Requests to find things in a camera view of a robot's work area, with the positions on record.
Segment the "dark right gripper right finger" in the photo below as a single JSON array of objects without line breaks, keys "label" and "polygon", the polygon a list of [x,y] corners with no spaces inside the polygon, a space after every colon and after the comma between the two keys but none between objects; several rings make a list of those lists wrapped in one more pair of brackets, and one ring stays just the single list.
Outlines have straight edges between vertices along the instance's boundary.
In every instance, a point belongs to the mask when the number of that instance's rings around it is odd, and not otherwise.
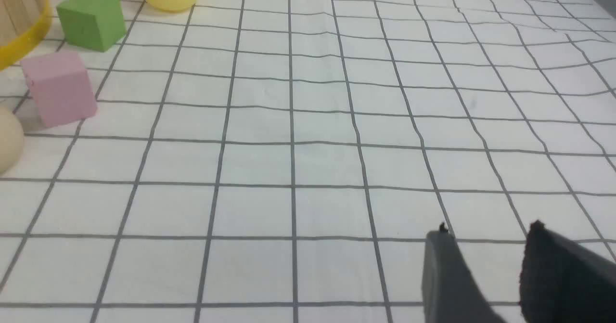
[{"label": "dark right gripper right finger", "polygon": [[519,280],[528,323],[613,323],[616,265],[576,242],[530,225]]}]

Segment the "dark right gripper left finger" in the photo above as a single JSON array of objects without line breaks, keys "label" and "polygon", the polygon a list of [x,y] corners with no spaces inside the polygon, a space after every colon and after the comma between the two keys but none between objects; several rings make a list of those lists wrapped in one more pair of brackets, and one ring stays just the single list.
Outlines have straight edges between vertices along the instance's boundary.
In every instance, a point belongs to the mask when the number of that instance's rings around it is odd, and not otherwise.
[{"label": "dark right gripper left finger", "polygon": [[427,323],[504,322],[480,292],[445,223],[425,236],[422,297]]}]

